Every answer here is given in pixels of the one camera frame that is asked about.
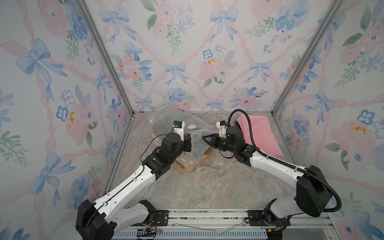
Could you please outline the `pink fluffy blanket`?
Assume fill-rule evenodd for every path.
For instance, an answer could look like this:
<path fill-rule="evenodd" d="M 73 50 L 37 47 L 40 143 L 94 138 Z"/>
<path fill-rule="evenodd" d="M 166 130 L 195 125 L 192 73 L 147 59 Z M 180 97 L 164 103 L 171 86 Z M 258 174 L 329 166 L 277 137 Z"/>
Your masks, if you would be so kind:
<path fill-rule="evenodd" d="M 251 120 L 252 133 L 256 146 L 275 158 L 283 159 L 283 152 L 272 132 L 268 118 L 266 116 L 249 116 L 249 118 Z M 241 116 L 237 118 L 237 122 L 244 134 L 246 143 L 251 145 L 250 129 L 246 116 L 241 114 Z"/>

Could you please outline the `aluminium corner post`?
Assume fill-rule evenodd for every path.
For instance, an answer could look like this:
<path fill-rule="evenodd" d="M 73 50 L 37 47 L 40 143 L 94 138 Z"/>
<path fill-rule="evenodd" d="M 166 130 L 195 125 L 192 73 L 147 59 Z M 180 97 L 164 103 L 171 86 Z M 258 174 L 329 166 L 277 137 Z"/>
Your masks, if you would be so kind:
<path fill-rule="evenodd" d="M 287 85 L 282 91 L 282 94 L 278 98 L 278 101 L 275 107 L 273 108 L 273 110 L 271 110 L 271 114 L 273 117 L 275 117 L 278 111 L 282 108 L 285 99 L 288 97 L 291 89 L 294 87 L 294 85 L 296 84 L 296 81 L 304 71 L 304 68 L 306 67 L 307 63 L 310 61 L 312 55 L 317 50 L 317 47 L 320 44 L 320 41 L 326 35 L 326 32 L 330 28 L 330 25 L 332 24 L 334 19 L 337 17 L 338 12 L 340 11 L 340 7 L 343 5 L 343 3 L 344 1 L 342 0 L 336 0 L 331 2 L 331 5 L 323 18 L 323 22 L 320 24 L 320 26 L 316 30 L 312 41 L 309 43 L 306 51 L 304 52 L 301 60 L 299 61 L 297 69 L 293 72 L 292 77 L 289 79 Z"/>
<path fill-rule="evenodd" d="M 100 32 L 99 32 L 99 30 L 95 24 L 95 21 L 92 17 L 92 14 L 91 14 L 88 6 L 87 6 L 87 3 L 86 3 L 86 1 L 83 1 L 83 0 L 75 0 L 74 2 L 75 2 L 76 7 L 79 9 L 79 12 L 80 12 L 82 18 L 84 18 L 86 27 L 89 28 L 89 30 L 90 30 L 91 37 L 94 39 L 96 48 L 97 48 L 99 54 L 101 55 L 101 59 L 105 63 L 105 66 L 108 70 L 108 73 L 110 74 L 112 81 L 116 85 L 117 91 L 120 94 L 122 101 L 123 101 L 125 107 L 127 108 L 128 112 L 129 112 L 129 116 L 131 118 L 134 115 L 134 111 L 132 109 L 131 104 L 129 103 L 128 96 L 125 92 L 124 86 L 121 83 L 119 77 L 117 76 L 117 72 L 116 72 L 115 68 L 113 67 L 112 60 L 108 54 L 108 51 L 106 49 L 105 44 L 103 43 L 102 37 L 101 37 Z"/>

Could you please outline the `right aluminium corner post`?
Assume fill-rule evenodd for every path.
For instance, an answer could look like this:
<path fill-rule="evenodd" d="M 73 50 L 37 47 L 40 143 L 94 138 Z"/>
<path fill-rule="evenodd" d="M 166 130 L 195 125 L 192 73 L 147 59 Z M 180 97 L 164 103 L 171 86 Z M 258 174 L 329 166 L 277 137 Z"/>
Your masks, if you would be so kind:
<path fill-rule="evenodd" d="M 278 111 L 282 108 L 285 99 L 288 97 L 291 89 L 294 87 L 294 85 L 296 84 L 296 81 L 304 71 L 304 68 L 306 67 L 307 63 L 310 61 L 312 55 L 317 50 L 317 47 L 320 44 L 320 41 L 326 35 L 326 32 L 330 28 L 330 25 L 332 24 L 334 19 L 337 17 L 338 12 L 340 11 L 340 7 L 343 5 L 343 3 L 344 1 L 342 0 L 336 0 L 331 2 L 331 5 L 323 18 L 323 22 L 320 24 L 320 26 L 316 30 L 312 41 L 309 43 L 306 51 L 304 52 L 301 60 L 299 61 L 297 69 L 293 72 L 292 77 L 289 79 L 287 85 L 282 91 L 282 94 L 278 98 L 278 101 L 275 107 L 273 108 L 273 110 L 271 110 L 271 114 L 273 117 L 275 117 Z"/>

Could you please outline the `clear plastic vacuum bag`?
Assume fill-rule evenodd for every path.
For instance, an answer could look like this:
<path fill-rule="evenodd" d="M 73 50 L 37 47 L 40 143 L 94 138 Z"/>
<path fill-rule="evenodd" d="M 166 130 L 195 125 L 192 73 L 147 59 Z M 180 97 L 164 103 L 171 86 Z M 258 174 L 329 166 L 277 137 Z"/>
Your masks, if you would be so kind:
<path fill-rule="evenodd" d="M 208 142 L 216 126 L 190 113 L 166 106 L 148 114 L 135 129 L 135 140 L 144 144 L 141 162 L 157 177 L 170 168 L 182 174 L 219 171 L 223 164 L 209 166 L 204 159 L 213 150 Z"/>

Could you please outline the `left aluminium corner post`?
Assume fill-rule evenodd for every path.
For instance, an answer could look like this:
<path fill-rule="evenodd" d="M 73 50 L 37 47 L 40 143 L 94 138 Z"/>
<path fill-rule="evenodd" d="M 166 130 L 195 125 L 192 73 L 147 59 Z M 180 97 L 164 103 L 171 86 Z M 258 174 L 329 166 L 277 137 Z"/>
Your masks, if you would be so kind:
<path fill-rule="evenodd" d="M 96 48 L 97 48 L 99 54 L 101 55 L 101 59 L 105 63 L 105 66 L 108 70 L 108 73 L 110 74 L 112 81 L 116 85 L 117 91 L 120 94 L 122 101 L 123 101 L 125 107 L 127 108 L 128 112 L 129 112 L 129 116 L 131 118 L 134 115 L 134 111 L 132 109 L 131 104 L 129 103 L 128 96 L 125 92 L 124 86 L 121 83 L 119 77 L 117 76 L 117 72 L 116 72 L 115 68 L 113 67 L 112 60 L 108 54 L 108 51 L 106 49 L 105 44 L 103 43 L 102 37 L 101 37 L 100 32 L 99 32 L 99 30 L 95 24 L 95 21 L 92 17 L 92 14 L 91 14 L 88 6 L 87 6 L 87 3 L 86 3 L 86 1 L 83 1 L 83 0 L 75 0 L 74 2 L 75 2 L 76 7 L 79 9 L 79 12 L 80 12 L 82 18 L 84 18 L 86 27 L 89 28 L 89 30 L 90 30 L 91 37 L 94 39 Z"/>

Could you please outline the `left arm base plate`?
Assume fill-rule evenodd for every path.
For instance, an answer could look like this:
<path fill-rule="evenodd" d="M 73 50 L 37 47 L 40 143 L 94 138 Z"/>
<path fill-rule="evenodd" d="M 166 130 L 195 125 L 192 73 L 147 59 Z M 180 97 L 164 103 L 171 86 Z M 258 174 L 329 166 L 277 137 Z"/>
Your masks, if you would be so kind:
<path fill-rule="evenodd" d="M 156 210 L 149 213 L 143 223 L 135 224 L 134 227 L 166 227 L 169 222 L 169 210 Z"/>

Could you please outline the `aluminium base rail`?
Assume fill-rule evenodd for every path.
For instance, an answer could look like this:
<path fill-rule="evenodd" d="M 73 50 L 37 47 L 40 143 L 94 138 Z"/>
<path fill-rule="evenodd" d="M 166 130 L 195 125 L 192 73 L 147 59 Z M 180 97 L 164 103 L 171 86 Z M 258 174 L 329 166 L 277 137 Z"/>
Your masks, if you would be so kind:
<path fill-rule="evenodd" d="M 128 227 L 111 240 L 339 240 L 327 214 L 319 218 L 298 215 L 281 233 L 272 227 L 245 223 L 245 209 L 169 209 L 166 227 Z"/>

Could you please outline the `white round bag valve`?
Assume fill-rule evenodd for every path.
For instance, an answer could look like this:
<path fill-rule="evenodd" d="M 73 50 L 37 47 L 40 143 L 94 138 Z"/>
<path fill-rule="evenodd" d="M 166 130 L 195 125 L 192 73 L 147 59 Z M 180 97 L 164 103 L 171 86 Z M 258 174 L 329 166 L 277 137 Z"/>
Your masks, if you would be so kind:
<path fill-rule="evenodd" d="M 197 126 L 194 125 L 194 124 L 190 124 L 190 125 L 187 126 L 187 128 L 188 128 L 189 130 L 194 130 L 194 129 L 197 128 Z"/>

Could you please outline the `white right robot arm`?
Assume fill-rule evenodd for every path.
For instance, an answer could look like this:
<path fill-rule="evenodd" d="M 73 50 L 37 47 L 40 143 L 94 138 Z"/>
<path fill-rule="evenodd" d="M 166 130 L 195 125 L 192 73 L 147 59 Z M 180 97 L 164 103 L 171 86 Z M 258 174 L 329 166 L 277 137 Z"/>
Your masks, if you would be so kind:
<path fill-rule="evenodd" d="M 296 190 L 291 197 L 271 200 L 259 214 L 258 220 L 274 226 L 289 216 L 307 214 L 319 217 L 330 211 L 327 204 L 334 195 L 319 168 L 304 168 L 266 154 L 247 144 L 243 132 L 236 126 L 229 127 L 224 136 L 211 134 L 202 139 L 214 149 L 233 153 L 238 162 L 272 174 Z"/>

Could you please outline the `orange cream striped blanket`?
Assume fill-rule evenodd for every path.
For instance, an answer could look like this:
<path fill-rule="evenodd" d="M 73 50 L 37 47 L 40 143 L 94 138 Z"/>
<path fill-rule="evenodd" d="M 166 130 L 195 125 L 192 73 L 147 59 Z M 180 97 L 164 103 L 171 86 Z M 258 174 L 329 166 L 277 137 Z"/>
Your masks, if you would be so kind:
<path fill-rule="evenodd" d="M 179 171 L 181 174 L 190 174 L 194 171 L 201 171 L 201 162 L 211 153 L 212 147 L 208 147 L 204 152 L 202 158 L 198 161 L 193 160 L 191 153 L 182 153 L 172 164 L 172 167 Z"/>

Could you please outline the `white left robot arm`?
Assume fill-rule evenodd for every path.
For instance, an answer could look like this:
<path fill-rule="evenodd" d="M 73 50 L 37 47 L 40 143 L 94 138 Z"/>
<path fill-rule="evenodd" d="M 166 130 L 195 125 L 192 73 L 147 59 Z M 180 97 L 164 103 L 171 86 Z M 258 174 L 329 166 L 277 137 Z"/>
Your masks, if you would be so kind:
<path fill-rule="evenodd" d="M 141 190 L 170 170 L 174 161 L 192 150 L 190 134 L 168 133 L 143 163 L 123 183 L 94 202 L 80 204 L 76 230 L 84 240 L 110 240 L 115 233 L 134 225 L 155 223 L 156 208 L 147 200 L 128 209 L 125 205 Z"/>

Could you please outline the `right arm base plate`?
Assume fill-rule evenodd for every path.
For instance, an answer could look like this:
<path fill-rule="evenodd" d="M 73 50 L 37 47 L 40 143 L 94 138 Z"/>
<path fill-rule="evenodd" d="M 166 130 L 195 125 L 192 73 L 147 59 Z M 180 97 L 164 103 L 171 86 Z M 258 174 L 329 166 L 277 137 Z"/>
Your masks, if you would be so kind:
<path fill-rule="evenodd" d="M 290 226 L 291 222 L 288 218 L 278 219 L 272 213 L 265 213 L 263 210 L 248 210 L 245 223 L 252 227 L 272 227 L 281 228 Z"/>

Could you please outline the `grey fluffy blanket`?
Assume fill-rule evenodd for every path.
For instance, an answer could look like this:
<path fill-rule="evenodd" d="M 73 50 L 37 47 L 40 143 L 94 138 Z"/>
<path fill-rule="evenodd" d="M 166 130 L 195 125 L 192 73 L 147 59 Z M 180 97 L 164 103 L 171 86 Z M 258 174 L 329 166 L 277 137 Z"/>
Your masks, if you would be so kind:
<path fill-rule="evenodd" d="M 154 117 L 153 130 L 157 135 L 176 132 L 184 128 L 184 134 L 191 137 L 192 150 L 187 153 L 190 160 L 197 162 L 204 158 L 209 145 L 203 136 L 213 134 L 213 126 L 206 121 L 176 109 L 165 109 Z"/>

